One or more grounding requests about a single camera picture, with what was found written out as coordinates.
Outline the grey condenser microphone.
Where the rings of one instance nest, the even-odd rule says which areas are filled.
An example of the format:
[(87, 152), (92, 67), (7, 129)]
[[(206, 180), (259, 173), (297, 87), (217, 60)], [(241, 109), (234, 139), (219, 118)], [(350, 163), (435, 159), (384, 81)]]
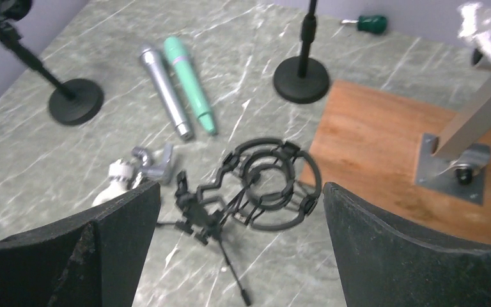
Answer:
[(139, 61), (149, 75), (174, 130), (182, 140), (192, 139), (194, 131), (172, 83), (168, 64), (162, 52), (154, 46), (144, 43), (140, 47)]

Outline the black round base clip stand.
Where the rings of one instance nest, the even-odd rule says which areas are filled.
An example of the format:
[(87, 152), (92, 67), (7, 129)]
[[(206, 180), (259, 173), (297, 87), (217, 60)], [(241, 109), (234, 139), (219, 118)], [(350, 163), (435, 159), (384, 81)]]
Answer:
[(283, 99), (295, 104), (312, 104), (329, 91), (330, 77), (325, 66), (310, 57), (315, 40), (317, 0), (310, 0), (302, 20), (301, 48), (298, 56), (283, 60), (273, 75), (273, 86)]

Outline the black tripod shock mount stand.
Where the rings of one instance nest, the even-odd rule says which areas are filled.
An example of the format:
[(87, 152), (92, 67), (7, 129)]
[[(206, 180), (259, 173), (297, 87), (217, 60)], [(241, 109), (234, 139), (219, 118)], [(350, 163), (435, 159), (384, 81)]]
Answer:
[[(284, 184), (280, 190), (255, 191), (266, 171), (278, 171)], [(301, 224), (315, 209), (322, 193), (322, 174), (306, 150), (291, 141), (256, 138), (233, 149), (209, 184), (189, 190), (187, 174), (176, 176), (175, 205), (181, 213), (176, 221), (159, 221), (207, 246), (217, 243), (224, 263), (232, 273), (246, 306), (252, 300), (224, 248), (223, 231), (228, 219), (261, 232), (282, 232)]]

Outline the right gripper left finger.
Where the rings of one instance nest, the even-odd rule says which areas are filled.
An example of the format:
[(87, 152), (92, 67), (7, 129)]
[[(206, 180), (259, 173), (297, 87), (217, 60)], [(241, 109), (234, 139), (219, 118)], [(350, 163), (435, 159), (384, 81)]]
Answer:
[(160, 207), (145, 183), (0, 240), (0, 306), (131, 306)]

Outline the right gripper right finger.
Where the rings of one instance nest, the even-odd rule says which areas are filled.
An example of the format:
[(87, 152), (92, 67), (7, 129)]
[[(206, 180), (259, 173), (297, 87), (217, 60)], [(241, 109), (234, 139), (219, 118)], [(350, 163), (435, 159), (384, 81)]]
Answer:
[(323, 205), (348, 306), (491, 306), (491, 244), (421, 226), (334, 182)]

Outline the black shock mount desk stand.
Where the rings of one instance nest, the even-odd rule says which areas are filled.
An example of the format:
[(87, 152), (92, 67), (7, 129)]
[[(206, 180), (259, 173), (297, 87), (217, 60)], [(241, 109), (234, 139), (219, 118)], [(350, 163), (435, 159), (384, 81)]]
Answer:
[(22, 35), (12, 22), (20, 21), (31, 11), (32, 1), (0, 1), (0, 43), (30, 70), (38, 73), (54, 91), (48, 100), (53, 120), (64, 126), (77, 126), (94, 118), (104, 103), (104, 91), (95, 81), (85, 78), (58, 80), (43, 61), (21, 44)]

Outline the mint green microphone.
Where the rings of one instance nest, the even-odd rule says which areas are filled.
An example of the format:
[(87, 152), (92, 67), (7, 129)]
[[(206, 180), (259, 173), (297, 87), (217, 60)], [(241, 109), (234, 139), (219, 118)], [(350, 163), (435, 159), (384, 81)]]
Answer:
[(177, 36), (166, 38), (163, 46), (165, 57), (173, 67), (175, 75), (182, 85), (195, 118), (207, 133), (216, 135), (218, 130), (214, 115), (194, 69), (189, 51)]

